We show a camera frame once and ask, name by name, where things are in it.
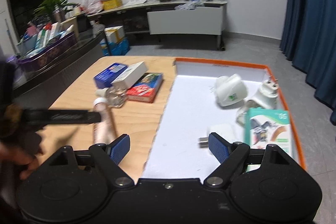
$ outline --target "plastic bag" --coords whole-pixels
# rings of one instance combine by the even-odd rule
[[[105,29],[105,25],[95,23],[92,26],[93,37],[96,37],[101,31]]]
[[[204,3],[202,1],[188,1],[185,4],[178,5],[175,7],[175,10],[195,10],[196,7],[203,7]]]
[[[81,6],[87,14],[95,14],[103,10],[102,0],[83,0]]]

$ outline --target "blue cardboard box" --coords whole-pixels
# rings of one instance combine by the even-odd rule
[[[111,50],[112,55],[121,55],[121,44],[116,44],[116,46]]]
[[[97,88],[104,89],[112,87],[113,80],[126,69],[127,65],[125,64],[114,63],[110,65],[93,78]]]
[[[108,49],[108,46],[106,44],[106,41],[105,39],[102,39],[100,42],[99,42],[100,46],[101,46],[101,50],[103,51],[103,54],[104,56],[109,56],[110,53],[109,53],[109,49]]]
[[[121,55],[125,55],[129,51],[129,42],[127,37],[120,42],[121,44]]]

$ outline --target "human hand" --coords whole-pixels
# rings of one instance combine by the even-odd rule
[[[38,153],[43,154],[41,147]],[[21,180],[25,180],[39,167],[37,158],[26,153],[21,147],[5,145],[0,142],[0,162],[2,161],[10,161],[16,165],[27,165],[27,169],[20,173]]]

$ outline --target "metal canister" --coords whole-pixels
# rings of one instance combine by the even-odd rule
[[[61,8],[57,7],[52,14],[56,22],[62,23],[63,21],[65,21],[65,13],[64,10],[62,10]]]

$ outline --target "yellow box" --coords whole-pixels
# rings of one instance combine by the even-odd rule
[[[103,0],[104,10],[118,8],[123,5],[122,0]]]

